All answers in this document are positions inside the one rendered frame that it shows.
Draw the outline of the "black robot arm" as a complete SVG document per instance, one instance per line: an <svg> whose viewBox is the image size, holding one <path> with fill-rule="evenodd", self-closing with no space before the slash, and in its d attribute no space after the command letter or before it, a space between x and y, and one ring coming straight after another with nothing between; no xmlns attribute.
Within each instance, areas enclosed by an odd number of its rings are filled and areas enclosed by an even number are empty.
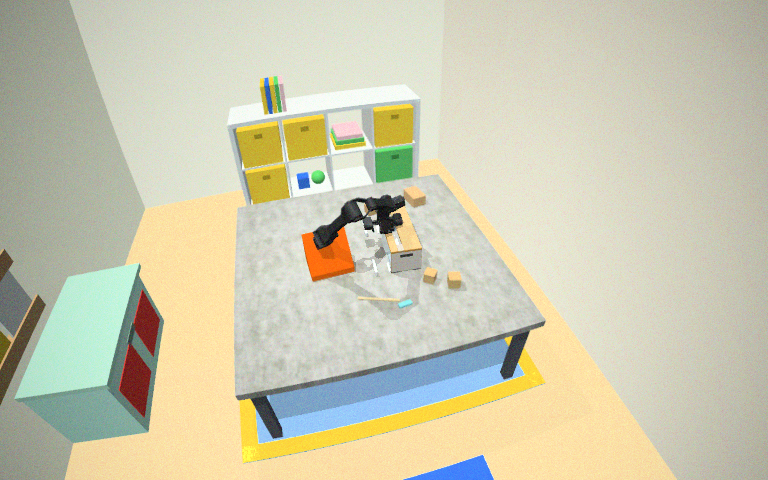
<svg viewBox="0 0 768 480"><path fill-rule="evenodd" d="M356 202L365 203L368 212L365 216L362 215ZM381 198L354 198L344 203L341 208L341 214L330 224L321 225L313 233L313 241L317 250L329 246L339 234L338 231L342 229L347 223L355 223L364 219L369 212L375 210L380 217L387 217L389 213L397 211L399 208L405 206L405 199L401 195L394 198L391 195L382 195ZM378 220L379 233L389 234L394 232L395 226L392 225L391 219Z"/></svg>

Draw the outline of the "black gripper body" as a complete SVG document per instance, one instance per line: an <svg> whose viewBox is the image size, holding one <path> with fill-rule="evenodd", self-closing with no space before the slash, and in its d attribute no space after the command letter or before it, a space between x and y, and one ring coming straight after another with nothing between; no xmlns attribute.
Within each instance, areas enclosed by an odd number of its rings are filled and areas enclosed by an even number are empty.
<svg viewBox="0 0 768 480"><path fill-rule="evenodd" d="M389 217L389 215L387 217L380 217L377 214L377 220L371 220L371 217L365 217L363 219L364 229L371 230L373 228L373 225L378 225L378 220L380 221L380 220L387 220L387 219L391 219L391 221L393 221L393 224L395 224L396 226L400 226L403 224L402 216L400 213L393 213L393 216L391 217Z"/></svg>

